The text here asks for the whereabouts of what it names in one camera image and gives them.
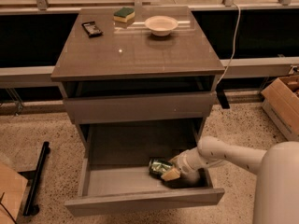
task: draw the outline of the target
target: white bowl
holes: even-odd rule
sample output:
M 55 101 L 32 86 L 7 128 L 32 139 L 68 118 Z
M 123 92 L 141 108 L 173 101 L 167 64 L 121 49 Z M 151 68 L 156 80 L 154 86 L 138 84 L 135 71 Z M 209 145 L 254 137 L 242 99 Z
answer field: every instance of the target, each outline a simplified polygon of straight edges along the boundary
M 178 21 L 166 16 L 154 16 L 146 19 L 145 25 L 154 35 L 166 36 L 178 27 Z

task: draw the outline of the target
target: green and yellow sponge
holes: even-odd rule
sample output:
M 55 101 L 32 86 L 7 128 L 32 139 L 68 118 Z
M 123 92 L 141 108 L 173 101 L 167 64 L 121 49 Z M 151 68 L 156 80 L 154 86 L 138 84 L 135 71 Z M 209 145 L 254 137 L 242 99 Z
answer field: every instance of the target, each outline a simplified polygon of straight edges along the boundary
M 120 22 L 128 22 L 134 16 L 135 16 L 135 11 L 133 8 L 123 7 L 122 9 L 114 12 L 113 20 L 120 21 Z

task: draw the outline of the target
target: white cable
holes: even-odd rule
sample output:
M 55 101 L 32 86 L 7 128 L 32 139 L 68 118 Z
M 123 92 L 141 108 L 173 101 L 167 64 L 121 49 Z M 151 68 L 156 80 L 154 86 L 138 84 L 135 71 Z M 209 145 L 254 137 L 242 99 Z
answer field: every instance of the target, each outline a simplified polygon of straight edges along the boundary
M 217 84 L 219 84 L 221 82 L 221 80 L 224 78 L 224 76 L 225 76 L 225 74 L 226 74 L 226 72 L 228 70 L 228 67 L 230 66 L 230 64 L 231 64 L 231 62 L 232 62 L 232 60 L 233 60 L 233 58 L 235 56 L 235 37 L 236 37 L 236 32 L 237 32 L 237 30 L 239 28 L 239 23 L 240 23 L 240 18 L 241 18 L 241 8 L 237 4 L 234 4 L 234 5 L 237 7 L 238 16 L 237 16 L 237 21 L 236 21 L 236 25 L 235 25 L 235 33 L 234 33 L 234 39 L 233 39 L 233 53 L 232 53 L 230 61 L 226 65 L 224 73 L 222 74 L 222 76 L 218 80 Z

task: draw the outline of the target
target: terrazzo floor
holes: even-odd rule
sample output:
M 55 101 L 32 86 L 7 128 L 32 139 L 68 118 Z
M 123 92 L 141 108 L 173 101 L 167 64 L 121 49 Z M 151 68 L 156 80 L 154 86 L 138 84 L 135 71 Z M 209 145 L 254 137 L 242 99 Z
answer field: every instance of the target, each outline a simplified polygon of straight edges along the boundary
M 225 189 L 216 206 L 139 212 L 93 217 L 73 217 L 64 207 L 77 196 L 83 160 L 83 145 L 61 101 L 26 103 L 21 115 L 13 116 L 14 106 L 0 106 L 0 161 L 16 171 L 36 167 L 44 141 L 50 142 L 41 184 L 36 196 L 40 212 L 18 223 L 189 223 L 249 224 L 252 222 L 256 177 L 232 164 L 210 169 L 215 187 Z M 231 104 L 230 109 L 214 105 L 203 135 L 244 147 L 268 149 L 285 141 L 263 112 L 262 103 Z

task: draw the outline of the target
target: closed drawer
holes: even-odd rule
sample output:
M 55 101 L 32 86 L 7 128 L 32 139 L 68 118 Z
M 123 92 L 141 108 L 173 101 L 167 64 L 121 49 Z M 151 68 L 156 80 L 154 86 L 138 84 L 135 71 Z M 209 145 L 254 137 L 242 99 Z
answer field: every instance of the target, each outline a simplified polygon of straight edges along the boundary
M 129 95 L 65 99 L 74 123 L 107 123 L 156 119 L 207 117 L 214 92 Z
M 217 204 L 224 190 L 207 170 L 167 183 L 149 174 L 150 159 L 195 145 L 191 119 L 91 125 L 78 197 L 65 205 L 84 216 Z

